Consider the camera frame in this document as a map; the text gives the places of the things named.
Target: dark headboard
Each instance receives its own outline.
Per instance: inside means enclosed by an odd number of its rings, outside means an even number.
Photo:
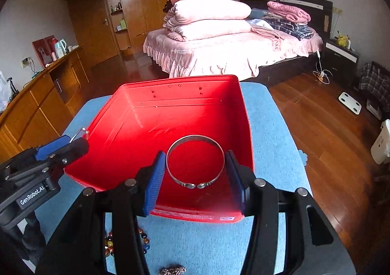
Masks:
[[[277,1],[286,5],[293,5],[310,14],[309,26],[315,29],[323,39],[330,38],[332,25],[333,2],[326,0],[240,0],[251,8],[267,10],[268,1]]]

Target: bed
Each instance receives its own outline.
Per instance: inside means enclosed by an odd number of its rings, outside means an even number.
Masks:
[[[298,43],[294,52],[271,53],[270,40],[254,33],[225,35],[191,42],[176,42],[166,36],[164,29],[148,33],[144,52],[161,66],[170,77],[210,74],[234,74],[240,81],[262,83],[268,87],[290,79],[307,70],[313,70],[323,40],[330,37],[333,3],[326,0],[240,0],[251,8],[266,9],[268,1],[299,6],[311,15],[317,35]]]

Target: blue table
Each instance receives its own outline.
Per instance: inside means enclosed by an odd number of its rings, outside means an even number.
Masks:
[[[267,88],[257,83],[241,83],[253,140],[256,177],[276,188],[311,191],[305,168],[291,134]],[[72,137],[87,126],[110,96],[89,100],[69,124],[64,134]],[[61,192],[36,210],[46,241],[50,239],[66,211],[83,187],[64,175]],[[239,274],[245,258],[253,218],[235,224],[202,224],[149,216],[138,223],[151,241],[146,254],[150,273],[161,268],[183,265],[188,275]],[[106,230],[111,230],[110,214]],[[283,270],[285,255],[285,220],[279,215],[278,253],[275,274]],[[107,258],[107,268],[115,272],[114,258]]]

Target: plaid shirt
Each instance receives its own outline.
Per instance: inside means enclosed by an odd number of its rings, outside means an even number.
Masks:
[[[273,23],[275,25],[284,26],[288,29],[292,29],[293,31],[309,31],[309,26],[307,24],[298,25],[297,23],[292,23],[286,19],[275,19],[270,17],[264,17],[264,21],[267,21],[270,24]]]
[[[372,63],[366,63],[361,70],[359,89],[368,90],[383,106],[383,112],[390,112],[390,77]]]
[[[302,39],[310,39],[313,37],[313,32],[310,30],[304,30],[304,31],[296,31],[294,29],[289,29],[285,26],[281,26],[279,24],[275,24],[272,22],[269,22],[269,24],[274,28],[277,29],[278,31],[282,31],[284,33],[287,33],[288,35],[296,37],[298,40]]]

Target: silver bracelet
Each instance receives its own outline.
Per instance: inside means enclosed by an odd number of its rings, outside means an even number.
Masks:
[[[201,184],[198,184],[198,185],[195,185],[195,184],[192,184],[192,183],[184,183],[180,180],[178,180],[176,177],[174,177],[172,175],[172,173],[170,172],[169,170],[169,166],[168,166],[168,160],[169,160],[169,156],[171,155],[172,151],[178,147],[179,145],[185,143],[185,142],[189,142],[189,141],[204,141],[204,142],[207,142],[207,143],[210,143],[211,145],[214,145],[214,146],[217,146],[220,150],[221,150],[221,153],[222,153],[222,156],[223,156],[223,160],[224,160],[224,163],[222,165],[222,168],[220,170],[220,172],[218,173],[218,175],[213,178],[212,180],[210,181],[206,181],[204,183],[201,183]],[[182,187],[186,187],[188,189],[194,189],[195,187],[199,188],[199,189],[203,189],[205,187],[208,187],[210,186],[213,182],[215,182],[218,177],[221,175],[224,167],[225,167],[225,153],[221,147],[221,145],[219,145],[216,141],[214,141],[212,138],[210,137],[206,137],[204,135],[187,135],[186,137],[181,137],[180,139],[178,139],[177,141],[175,141],[171,146],[170,148],[168,149],[168,152],[166,153],[166,158],[165,158],[165,166],[166,166],[166,170],[168,171],[168,174],[169,176],[171,176],[171,178],[175,181],[175,183],[179,184],[180,186]]]

